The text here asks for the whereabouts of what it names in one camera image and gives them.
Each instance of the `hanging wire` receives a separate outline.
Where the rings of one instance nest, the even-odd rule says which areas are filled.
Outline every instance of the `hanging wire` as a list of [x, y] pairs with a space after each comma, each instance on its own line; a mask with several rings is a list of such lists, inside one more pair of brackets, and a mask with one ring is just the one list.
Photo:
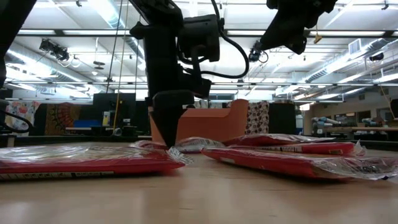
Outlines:
[[138, 55], [136, 55], [136, 81], [134, 82], [134, 92], [136, 94], [136, 98], [137, 98], [137, 76], [138, 76]]
[[[127, 9], [126, 9], [126, 27], [127, 27], [128, 19], [129, 19], [129, 6], [127, 6]], [[121, 85], [121, 80], [122, 80], [123, 61], [124, 61], [123, 58], [124, 58], [124, 47], [125, 47], [125, 45], [126, 45], [126, 29], [124, 30], [122, 60], [121, 60], [120, 74], [119, 74], [118, 96], [116, 97], [116, 111], [115, 111], [114, 119], [113, 119], [113, 134], [114, 135], [116, 135], [116, 121], [118, 120], [119, 100], [120, 100], [120, 85]]]
[[[119, 26], [120, 26], [120, 20], [121, 20], [121, 14], [122, 14], [122, 5], [123, 5], [123, 0], [120, 2], [120, 10], [119, 10], [119, 19], [118, 19], [118, 28], [116, 29], [116, 33], [119, 32]], [[111, 82], [111, 74], [112, 74], [112, 66], [113, 66], [113, 58], [114, 58], [114, 51], [116, 50], [116, 42], [118, 41], [118, 35], [114, 36], [114, 44], [113, 44], [113, 51], [112, 51], [112, 60], [111, 60], [111, 68], [109, 69], [109, 76], [108, 76], [108, 84], [106, 85], [106, 93], [108, 93], [109, 90], [109, 83]]]

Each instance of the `wooden table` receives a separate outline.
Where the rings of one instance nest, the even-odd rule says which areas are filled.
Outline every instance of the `wooden table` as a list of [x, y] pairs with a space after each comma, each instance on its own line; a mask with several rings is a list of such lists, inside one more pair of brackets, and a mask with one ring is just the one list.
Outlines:
[[196, 163], [167, 176], [0, 183], [1, 223], [398, 222], [395, 180], [298, 181], [192, 157]]

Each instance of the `plastic wrap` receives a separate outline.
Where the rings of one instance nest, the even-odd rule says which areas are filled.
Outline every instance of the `plastic wrap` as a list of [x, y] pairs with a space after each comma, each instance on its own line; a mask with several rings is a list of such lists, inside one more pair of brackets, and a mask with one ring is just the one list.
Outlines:
[[365, 156], [366, 148], [362, 147], [360, 143], [351, 142], [316, 142], [316, 143], [301, 143], [289, 144], [282, 146], [229, 146], [233, 149], [253, 149], [253, 150], [267, 150], [280, 152], [297, 152], [304, 154], [326, 154], [326, 155], [341, 155], [341, 156]]
[[[148, 149], [165, 149], [165, 150], [168, 149], [165, 144], [153, 141], [145, 141], [145, 140], [132, 143], [131, 146], [143, 147]], [[200, 153], [200, 150], [204, 147], [225, 147], [225, 146], [223, 143], [218, 141], [213, 141], [211, 139], [192, 137], [177, 142], [174, 146], [174, 149], [185, 154], [193, 154], [193, 153]]]
[[398, 174], [398, 158], [343, 157], [231, 148], [204, 148], [201, 152], [218, 161], [314, 179], [379, 180]]
[[316, 138], [293, 134], [252, 134], [224, 142], [226, 146], [281, 146], [287, 144], [322, 142], [334, 138]]
[[200, 153], [204, 147], [225, 147], [223, 143], [211, 139], [192, 137], [179, 141], [174, 148], [182, 153]]
[[160, 172], [192, 160], [175, 149], [34, 146], [0, 150], [0, 179], [45, 179]]
[[168, 150], [169, 148], [162, 143], [148, 141], [148, 140], [141, 140], [130, 144], [131, 147], [138, 147], [138, 148], [146, 148], [146, 149], [163, 149]]

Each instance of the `ceiling light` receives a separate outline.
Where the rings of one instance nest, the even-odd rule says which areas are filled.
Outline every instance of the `ceiling light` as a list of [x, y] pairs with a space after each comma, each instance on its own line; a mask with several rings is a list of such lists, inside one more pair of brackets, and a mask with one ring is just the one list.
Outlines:
[[344, 95], [350, 95], [350, 94], [356, 93], [356, 92], [358, 92], [358, 91], [361, 91], [361, 90], [363, 90], [363, 89], [364, 89], [364, 88], [358, 88], [358, 89], [355, 89], [355, 90], [351, 90], [351, 91], [348, 91], [348, 92], [344, 93]]
[[395, 80], [395, 79], [398, 79], [398, 73], [393, 74], [393, 75], [384, 75], [383, 77], [375, 80], [374, 82], [376, 82], [376, 83], [377, 82], [388, 82], [388, 81]]
[[[318, 31], [318, 35], [324, 36], [381, 36], [384, 31]], [[311, 31], [310, 35], [316, 35], [316, 31]]]
[[265, 30], [228, 30], [227, 35], [264, 35]]
[[307, 103], [307, 104], [301, 105], [300, 111], [309, 111], [311, 109], [311, 104], [313, 104], [313, 103]]
[[52, 35], [55, 34], [54, 30], [35, 30], [35, 29], [21, 29], [18, 35], [24, 34], [37, 34], [37, 35]]
[[61, 73], [62, 75], [65, 75], [66, 77], [68, 77], [68, 78], [72, 79], [73, 81], [76, 81], [76, 82], [81, 82], [81, 80], [80, 80], [80, 79], [78, 79], [78, 78], [75, 78], [75, 77], [73, 77], [73, 76], [71, 76], [71, 75], [69, 75], [69, 74], [67, 74], [67, 73], [65, 73], [65, 72], [61, 72], [60, 70], [58, 70], [58, 73]]
[[138, 69], [141, 71], [144, 71], [147, 68], [147, 64], [145, 63], [145, 61], [141, 62], [140, 65], [138, 65]]
[[325, 100], [325, 99], [330, 99], [330, 98], [336, 97], [336, 96], [338, 96], [338, 95], [339, 95], [339, 94], [336, 94], [336, 93], [333, 93], [333, 94], [325, 94], [325, 95], [319, 96], [318, 99], [320, 99], [320, 100]]
[[18, 88], [23, 88], [25, 90], [36, 91], [36, 89], [34, 87], [32, 87], [30, 85], [26, 85], [26, 84], [18, 84], [18, 85], [8, 84], [8, 85], [18, 87]]
[[124, 30], [64, 30], [65, 35], [124, 35]]
[[352, 76], [347, 77], [347, 78], [345, 78], [345, 79], [343, 79], [343, 80], [340, 80], [338, 83], [350, 82], [350, 81], [353, 81], [353, 80], [355, 80], [355, 79], [357, 79], [357, 78], [359, 78], [359, 77], [361, 77], [361, 76], [362, 76], [362, 75], [360, 75], [360, 74], [352, 75]]

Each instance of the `patterned fabric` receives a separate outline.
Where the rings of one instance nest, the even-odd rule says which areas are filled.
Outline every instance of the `patterned fabric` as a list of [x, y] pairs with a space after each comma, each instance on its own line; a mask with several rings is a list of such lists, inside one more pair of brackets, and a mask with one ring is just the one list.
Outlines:
[[[17, 116], [23, 117], [30, 121], [32, 124], [35, 122], [35, 113], [37, 108], [39, 108], [40, 103], [38, 102], [12, 102], [8, 105], [6, 111], [8, 113], [15, 114]], [[14, 129], [25, 130], [28, 128], [27, 124], [19, 119], [13, 118], [12, 116], [6, 116], [6, 124]], [[29, 133], [16, 134], [18, 136], [29, 136]]]
[[267, 134], [269, 124], [269, 103], [266, 101], [258, 103], [249, 103], [248, 106], [248, 124], [245, 134]]
[[73, 122], [79, 119], [81, 106], [71, 103], [47, 105], [45, 122], [46, 136], [59, 136], [66, 133], [67, 127], [73, 127]]

